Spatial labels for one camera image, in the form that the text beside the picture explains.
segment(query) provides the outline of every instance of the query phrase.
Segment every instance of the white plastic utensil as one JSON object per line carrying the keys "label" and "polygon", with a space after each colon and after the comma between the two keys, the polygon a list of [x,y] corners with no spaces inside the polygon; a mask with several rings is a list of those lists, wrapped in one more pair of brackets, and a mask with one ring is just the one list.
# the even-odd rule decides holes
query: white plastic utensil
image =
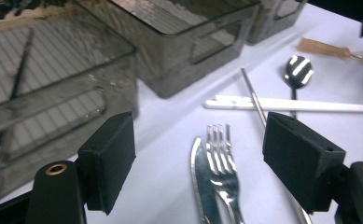
{"label": "white plastic utensil", "polygon": [[[264,110],[272,111],[305,111],[305,112],[344,112],[363,113],[363,105],[339,104],[315,101],[295,101],[271,98],[258,98]],[[214,100],[207,100],[208,109],[241,109],[255,110],[250,97],[217,95]]]}

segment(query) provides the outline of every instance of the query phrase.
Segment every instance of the utensil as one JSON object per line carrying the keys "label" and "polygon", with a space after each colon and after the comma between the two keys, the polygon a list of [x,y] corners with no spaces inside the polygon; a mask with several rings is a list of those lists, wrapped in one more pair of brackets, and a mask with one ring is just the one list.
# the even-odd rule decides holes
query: utensil
{"label": "utensil", "polygon": [[258,97],[255,94],[253,85],[251,84],[251,81],[248,78],[248,75],[247,75],[247,73],[245,72],[245,70],[243,68],[242,68],[242,74],[243,74],[245,83],[247,84],[247,87],[250,90],[251,97],[254,99],[253,103],[254,103],[255,108],[258,110],[258,114],[259,114],[260,120],[262,121],[263,127],[266,127],[266,117],[265,117],[265,114],[262,111],[262,107],[260,106]]}
{"label": "utensil", "polygon": [[331,55],[342,59],[353,57],[363,61],[363,51],[351,52],[349,48],[339,48],[333,45],[307,38],[303,38],[300,41],[297,46],[297,50],[308,53]]}
{"label": "utensil", "polygon": [[206,150],[211,169],[210,178],[214,190],[228,207],[231,222],[241,224],[244,220],[238,203],[239,180],[231,152],[229,125],[226,125],[226,132],[224,140],[222,125],[207,127]]}
{"label": "utensil", "polygon": [[[27,56],[29,55],[30,48],[32,46],[34,36],[33,28],[29,29],[29,34],[27,35],[26,43],[24,44],[23,54],[21,55],[21,62],[19,63],[18,72],[15,76],[15,81],[13,84],[12,92],[9,96],[9,100],[14,100],[18,97],[19,88],[21,86],[21,77],[23,75],[24,68],[26,66]],[[12,126],[0,131],[0,167],[4,166],[7,162],[6,154],[10,147],[10,139],[12,135]]]}
{"label": "utensil", "polygon": [[202,224],[220,224],[216,195],[210,181],[210,166],[204,153],[202,139],[197,137],[190,154],[193,188]]}
{"label": "utensil", "polygon": [[[316,101],[294,101],[285,99],[258,98],[259,104],[266,111],[306,111],[306,112],[343,112],[363,113],[363,105],[339,104]],[[207,109],[256,109],[250,97],[216,95],[213,100],[206,100]]]}
{"label": "utensil", "polygon": [[[248,90],[250,91],[251,95],[255,95],[256,97],[253,97],[253,100],[255,101],[254,106],[256,107],[256,110],[259,113],[259,116],[261,118],[262,124],[264,126],[264,128],[266,128],[266,117],[262,117],[261,114],[263,114],[262,112],[262,107],[260,107],[259,101],[258,101],[258,97],[254,92],[254,89],[252,88],[253,85],[251,84],[250,79],[248,78],[247,73],[244,71],[244,78],[245,81],[247,82],[247,87]],[[290,199],[290,201],[292,202],[292,205],[296,211],[296,215],[299,219],[299,222],[302,224],[312,224],[312,221],[309,217],[309,215],[300,207],[300,205],[298,204],[298,202],[295,200],[295,198],[289,193],[289,191],[286,191],[286,196]]]}
{"label": "utensil", "polygon": [[[304,87],[309,82],[313,73],[313,67],[309,59],[294,55],[288,60],[284,78],[286,84],[288,84],[292,90],[292,100],[298,99],[297,89]],[[295,111],[291,111],[291,114],[294,119],[297,118],[297,113]]]}

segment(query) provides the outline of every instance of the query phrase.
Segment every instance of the knife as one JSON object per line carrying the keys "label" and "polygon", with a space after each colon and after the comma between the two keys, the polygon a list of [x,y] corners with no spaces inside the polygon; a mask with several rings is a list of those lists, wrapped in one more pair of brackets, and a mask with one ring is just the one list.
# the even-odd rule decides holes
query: knife
{"label": "knife", "polygon": [[197,137],[190,155],[193,188],[202,224],[220,224],[216,195],[210,181],[210,166],[204,153],[202,139]]}

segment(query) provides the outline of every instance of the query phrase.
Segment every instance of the clear plastic container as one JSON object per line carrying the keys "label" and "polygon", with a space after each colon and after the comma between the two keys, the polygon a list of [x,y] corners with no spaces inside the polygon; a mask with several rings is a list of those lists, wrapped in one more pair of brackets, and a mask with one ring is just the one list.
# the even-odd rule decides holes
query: clear plastic container
{"label": "clear plastic container", "polygon": [[50,2],[0,4],[0,198],[75,155],[108,118],[138,113],[134,46],[79,4]]}
{"label": "clear plastic container", "polygon": [[294,25],[306,2],[307,0],[261,0],[247,43],[255,45]]}
{"label": "clear plastic container", "polygon": [[106,20],[137,47],[137,75],[161,98],[239,56],[258,0],[109,0]]}

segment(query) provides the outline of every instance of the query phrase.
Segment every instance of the white tablecloth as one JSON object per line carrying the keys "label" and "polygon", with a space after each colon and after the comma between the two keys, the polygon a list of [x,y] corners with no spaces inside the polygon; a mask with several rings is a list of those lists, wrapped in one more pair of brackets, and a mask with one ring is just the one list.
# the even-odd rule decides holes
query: white tablecloth
{"label": "white tablecloth", "polygon": [[[298,223],[285,190],[261,153],[264,130],[254,110],[209,110],[205,100],[216,94],[249,96],[240,73],[249,74],[259,97],[290,98],[283,66],[294,54],[314,67],[310,83],[298,91],[300,100],[363,104],[363,63],[297,52],[301,37],[351,50],[363,50],[360,23],[307,5],[296,24],[163,100],[138,82],[140,115],[134,122],[137,158],[112,213],[87,211],[88,223],[199,223],[192,187],[190,151],[196,136],[205,139],[206,125],[230,125],[234,158],[241,184],[240,204],[245,223]],[[363,161],[363,114],[300,112],[299,120],[347,151],[344,164]],[[17,190],[24,192],[31,184]],[[315,224],[334,223],[336,203],[327,213],[314,213]],[[224,207],[223,223],[230,223]]]}

